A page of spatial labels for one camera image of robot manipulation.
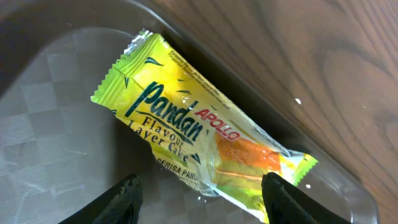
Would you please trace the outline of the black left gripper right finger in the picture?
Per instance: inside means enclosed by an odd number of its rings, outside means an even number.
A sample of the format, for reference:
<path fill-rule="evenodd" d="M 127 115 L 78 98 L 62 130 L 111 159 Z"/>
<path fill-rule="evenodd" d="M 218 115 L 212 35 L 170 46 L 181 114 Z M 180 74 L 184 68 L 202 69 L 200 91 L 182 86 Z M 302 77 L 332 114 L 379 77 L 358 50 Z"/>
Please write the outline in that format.
<path fill-rule="evenodd" d="M 270 224 L 349 224 L 274 172 L 261 186 Z"/>

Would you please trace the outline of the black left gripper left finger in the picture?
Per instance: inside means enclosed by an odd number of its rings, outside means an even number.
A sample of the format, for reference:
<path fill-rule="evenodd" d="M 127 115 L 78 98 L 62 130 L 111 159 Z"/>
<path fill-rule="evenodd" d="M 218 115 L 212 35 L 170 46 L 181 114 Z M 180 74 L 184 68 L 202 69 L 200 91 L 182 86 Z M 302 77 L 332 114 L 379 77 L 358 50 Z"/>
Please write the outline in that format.
<path fill-rule="evenodd" d="M 131 174 L 60 224 L 137 224 L 142 203 L 139 176 Z"/>

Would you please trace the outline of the yellow green snack wrapper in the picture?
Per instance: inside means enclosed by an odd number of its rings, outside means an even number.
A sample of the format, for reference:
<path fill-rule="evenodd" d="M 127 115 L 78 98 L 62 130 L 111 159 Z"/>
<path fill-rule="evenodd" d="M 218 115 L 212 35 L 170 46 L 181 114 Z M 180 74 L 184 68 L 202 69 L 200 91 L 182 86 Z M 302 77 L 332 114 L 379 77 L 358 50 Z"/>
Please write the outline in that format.
<path fill-rule="evenodd" d="M 138 33 L 91 97 L 147 141 L 189 187 L 224 197 L 261 222 L 270 172 L 298 185 L 317 160 L 285 148 L 160 35 Z"/>

